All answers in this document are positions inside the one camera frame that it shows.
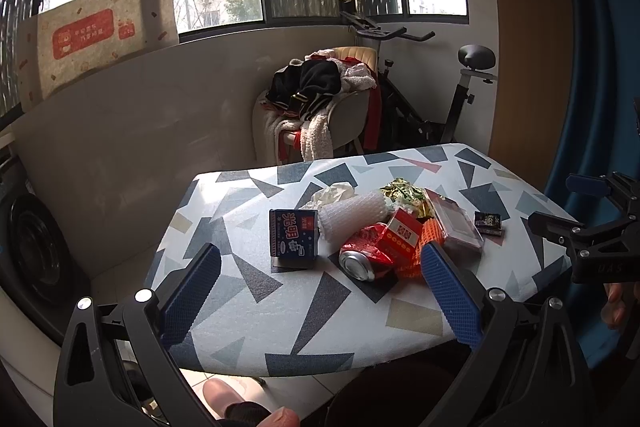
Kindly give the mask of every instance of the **washing machine door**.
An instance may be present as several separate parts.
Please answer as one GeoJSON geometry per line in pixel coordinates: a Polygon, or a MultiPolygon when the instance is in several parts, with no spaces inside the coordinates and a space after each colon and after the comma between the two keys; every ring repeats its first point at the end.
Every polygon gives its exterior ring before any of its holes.
{"type": "Polygon", "coordinates": [[[49,209],[33,194],[15,198],[9,212],[9,248],[24,283],[53,306],[74,290],[73,263],[49,209]]]}

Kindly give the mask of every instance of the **bicycle seat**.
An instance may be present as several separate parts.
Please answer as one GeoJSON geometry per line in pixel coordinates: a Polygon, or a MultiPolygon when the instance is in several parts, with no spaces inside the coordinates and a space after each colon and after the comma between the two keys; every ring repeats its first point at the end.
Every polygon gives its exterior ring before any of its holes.
{"type": "Polygon", "coordinates": [[[462,46],[458,51],[458,60],[471,70],[490,70],[495,66],[494,52],[478,44],[462,46]]]}

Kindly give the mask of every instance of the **silver screw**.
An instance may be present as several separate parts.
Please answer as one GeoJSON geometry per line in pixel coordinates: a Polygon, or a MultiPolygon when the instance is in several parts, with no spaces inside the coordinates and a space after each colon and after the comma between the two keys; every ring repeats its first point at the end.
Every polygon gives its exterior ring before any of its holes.
{"type": "Polygon", "coordinates": [[[153,293],[151,293],[151,290],[147,290],[146,288],[143,290],[139,290],[136,293],[136,301],[147,302],[151,298],[151,295],[153,295],[153,293]]]}
{"type": "Polygon", "coordinates": [[[507,294],[498,288],[492,288],[489,290],[489,298],[492,301],[504,301],[507,298],[507,294]]]}
{"type": "Polygon", "coordinates": [[[85,310],[89,306],[91,306],[91,297],[82,297],[78,301],[78,309],[80,309],[80,310],[85,310]]]}
{"type": "Polygon", "coordinates": [[[555,310],[562,309],[562,301],[558,297],[551,297],[549,299],[549,306],[555,310]]]}

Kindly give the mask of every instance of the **pink shoe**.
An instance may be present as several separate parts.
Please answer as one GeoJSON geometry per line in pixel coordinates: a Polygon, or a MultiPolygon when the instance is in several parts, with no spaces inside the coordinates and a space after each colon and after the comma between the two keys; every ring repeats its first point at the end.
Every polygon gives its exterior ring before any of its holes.
{"type": "Polygon", "coordinates": [[[228,383],[219,378],[209,378],[202,387],[202,394],[209,407],[222,418],[231,404],[245,401],[228,383]]]}

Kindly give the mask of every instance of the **pile of clothes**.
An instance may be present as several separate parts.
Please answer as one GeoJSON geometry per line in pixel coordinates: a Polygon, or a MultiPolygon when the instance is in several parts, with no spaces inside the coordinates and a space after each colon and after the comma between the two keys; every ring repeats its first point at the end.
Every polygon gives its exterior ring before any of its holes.
{"type": "Polygon", "coordinates": [[[283,131],[300,131],[296,140],[305,161],[334,157],[329,113],[350,92],[375,89],[374,75],[357,58],[336,58],[334,50],[293,59],[277,71],[271,88],[260,94],[254,107],[258,165],[280,165],[286,159],[283,131]]]}

